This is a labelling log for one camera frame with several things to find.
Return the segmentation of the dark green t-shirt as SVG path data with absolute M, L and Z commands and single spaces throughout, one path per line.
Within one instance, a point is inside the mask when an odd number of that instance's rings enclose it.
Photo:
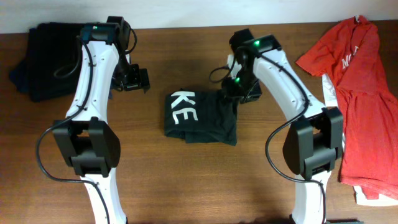
M 165 97 L 164 133 L 187 144 L 237 144 L 238 101 L 220 90 L 179 90 Z

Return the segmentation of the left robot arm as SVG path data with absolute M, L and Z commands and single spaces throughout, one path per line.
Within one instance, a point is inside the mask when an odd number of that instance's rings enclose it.
M 80 75 L 64 120 L 49 128 L 67 166 L 85 185 L 96 223 L 127 223 L 118 194 L 116 168 L 121 144 L 109 127 L 108 100 L 117 91 L 150 88 L 147 70 L 130 63 L 136 34 L 122 17 L 87 23 L 78 36 Z

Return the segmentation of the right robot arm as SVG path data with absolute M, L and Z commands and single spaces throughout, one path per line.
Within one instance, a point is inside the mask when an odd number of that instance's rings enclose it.
M 319 101 L 290 65 L 273 35 L 254 38 L 249 30 L 235 32 L 229 40 L 233 53 L 228 57 L 228 76 L 222 88 L 240 103 L 256 101 L 264 85 L 281 108 L 286 122 L 267 138 L 265 155 L 273 137 L 287 128 L 282 148 L 285 163 L 294 176 L 271 167 L 295 183 L 293 223 L 326 223 L 326 185 L 342 155 L 343 115 Z

